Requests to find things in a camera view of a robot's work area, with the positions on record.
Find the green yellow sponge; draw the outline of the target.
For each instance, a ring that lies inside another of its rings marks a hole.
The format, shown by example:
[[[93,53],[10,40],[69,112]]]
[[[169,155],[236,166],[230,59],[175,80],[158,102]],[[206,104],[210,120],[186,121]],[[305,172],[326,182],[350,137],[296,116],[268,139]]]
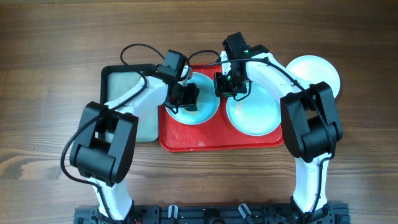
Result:
[[[181,107],[185,113],[196,113],[198,111],[197,97],[184,99]]]

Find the light blue plate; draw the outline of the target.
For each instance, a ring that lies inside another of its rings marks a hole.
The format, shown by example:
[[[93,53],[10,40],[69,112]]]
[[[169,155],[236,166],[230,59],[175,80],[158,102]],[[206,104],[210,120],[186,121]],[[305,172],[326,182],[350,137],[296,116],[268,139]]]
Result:
[[[197,98],[197,110],[188,111],[179,108],[177,114],[173,114],[170,109],[166,109],[171,117],[182,124],[198,125],[208,121],[217,112],[220,105],[220,98],[215,95],[213,80],[205,74],[193,72],[192,78],[188,83],[194,83],[199,88]]]

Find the white plate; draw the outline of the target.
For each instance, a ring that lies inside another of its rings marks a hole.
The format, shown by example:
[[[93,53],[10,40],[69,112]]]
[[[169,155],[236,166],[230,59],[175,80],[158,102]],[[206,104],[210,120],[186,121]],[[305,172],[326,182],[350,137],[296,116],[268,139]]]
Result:
[[[326,82],[332,89],[333,97],[340,92],[341,80],[336,68],[326,59],[315,55],[303,55],[293,59],[287,70],[313,84]]]

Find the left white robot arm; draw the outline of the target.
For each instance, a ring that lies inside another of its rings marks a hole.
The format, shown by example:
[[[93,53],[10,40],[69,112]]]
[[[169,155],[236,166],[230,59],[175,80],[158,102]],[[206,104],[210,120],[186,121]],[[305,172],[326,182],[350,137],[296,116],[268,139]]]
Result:
[[[132,163],[140,117],[162,104],[174,111],[196,106],[200,92],[196,84],[183,84],[179,77],[159,72],[139,75],[139,82],[119,98],[88,103],[62,152],[63,173],[96,192],[99,205],[91,222],[136,222],[124,178]]]

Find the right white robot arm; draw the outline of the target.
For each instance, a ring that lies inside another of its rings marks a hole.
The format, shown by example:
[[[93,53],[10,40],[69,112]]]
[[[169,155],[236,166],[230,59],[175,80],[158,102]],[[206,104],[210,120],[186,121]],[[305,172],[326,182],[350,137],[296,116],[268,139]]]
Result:
[[[294,75],[263,45],[249,46],[240,32],[227,36],[222,45],[216,96],[248,97],[256,83],[279,101],[282,136],[296,164],[293,221],[311,223],[326,217],[327,167],[343,135],[331,86]]]

